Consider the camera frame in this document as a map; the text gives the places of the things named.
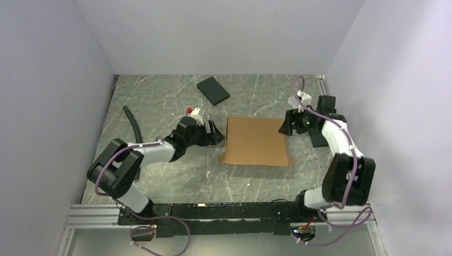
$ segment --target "white backdrop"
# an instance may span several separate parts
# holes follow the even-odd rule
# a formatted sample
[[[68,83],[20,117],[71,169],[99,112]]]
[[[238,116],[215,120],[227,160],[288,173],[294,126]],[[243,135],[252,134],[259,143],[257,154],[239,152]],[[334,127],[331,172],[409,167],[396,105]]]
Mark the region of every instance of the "white backdrop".
[[[326,75],[377,164],[370,201],[389,255],[452,255],[451,10],[366,0]]]
[[[325,74],[364,0],[76,0],[117,74]]]
[[[113,72],[74,1],[0,3],[0,255],[55,255]]]

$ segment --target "cardboard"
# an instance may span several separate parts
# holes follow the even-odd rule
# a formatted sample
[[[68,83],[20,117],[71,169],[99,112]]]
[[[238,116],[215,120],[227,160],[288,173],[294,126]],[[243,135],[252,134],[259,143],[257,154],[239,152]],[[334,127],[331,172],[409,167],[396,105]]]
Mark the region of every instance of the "cardboard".
[[[222,164],[294,166],[286,136],[278,133],[282,119],[229,116]]]

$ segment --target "floor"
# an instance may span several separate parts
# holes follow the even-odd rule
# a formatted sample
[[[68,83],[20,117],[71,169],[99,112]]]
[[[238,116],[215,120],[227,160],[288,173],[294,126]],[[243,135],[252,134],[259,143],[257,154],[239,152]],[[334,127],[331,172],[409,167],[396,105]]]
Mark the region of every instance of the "floor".
[[[213,107],[196,88],[210,75],[124,75],[120,76],[104,122],[96,157],[114,138],[135,142],[132,127],[122,106],[134,114],[145,142],[169,135],[187,107],[202,106],[225,134],[227,116],[284,119],[293,94],[287,75],[214,75],[231,97]],[[321,89],[315,76],[306,76],[305,92],[317,105]],[[303,189],[321,185],[329,166],[329,148],[312,148],[307,134],[287,138],[294,167],[224,165],[217,161],[224,142],[212,148],[190,147],[173,163],[142,168],[136,186],[155,203],[262,202],[294,200]],[[87,182],[83,204],[110,204],[108,197],[94,194]]]

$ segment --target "black hose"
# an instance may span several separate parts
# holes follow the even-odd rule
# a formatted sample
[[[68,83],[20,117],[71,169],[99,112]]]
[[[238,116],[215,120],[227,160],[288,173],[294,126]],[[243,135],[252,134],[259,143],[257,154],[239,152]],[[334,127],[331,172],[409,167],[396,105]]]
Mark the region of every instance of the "black hose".
[[[135,134],[135,142],[136,143],[143,143],[143,136],[141,135],[140,127],[138,126],[138,123],[135,120],[135,117],[133,117],[132,112],[130,112],[130,109],[127,106],[123,106],[124,113],[127,116],[127,119],[129,120],[130,124],[132,125],[133,133]],[[135,180],[138,180],[140,178],[141,174],[141,168],[138,169],[135,175]]]

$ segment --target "metal frame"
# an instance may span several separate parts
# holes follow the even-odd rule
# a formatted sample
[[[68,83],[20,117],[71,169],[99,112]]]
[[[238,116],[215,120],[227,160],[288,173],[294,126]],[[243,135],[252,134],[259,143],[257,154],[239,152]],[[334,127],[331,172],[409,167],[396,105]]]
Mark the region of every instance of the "metal frame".
[[[326,92],[325,83],[324,83],[325,76],[321,76],[321,78],[319,78],[319,76],[316,76],[316,77],[317,77],[317,83],[319,84],[319,88],[320,88],[320,91],[322,92],[322,94],[328,95],[328,93]]]
[[[328,220],[338,225],[350,224],[359,211],[369,206],[368,202],[364,206],[348,206],[344,210],[327,210]],[[61,236],[60,244],[56,256],[68,256],[71,247],[72,238],[76,229],[130,229],[135,226],[118,225],[119,209],[115,204],[101,205],[73,205],[69,211],[66,226]],[[291,223],[292,227],[301,226],[305,223]],[[374,247],[376,256],[386,256],[378,225],[375,216],[372,216],[367,222],[370,239]],[[316,225],[326,225],[324,222],[316,222]]]

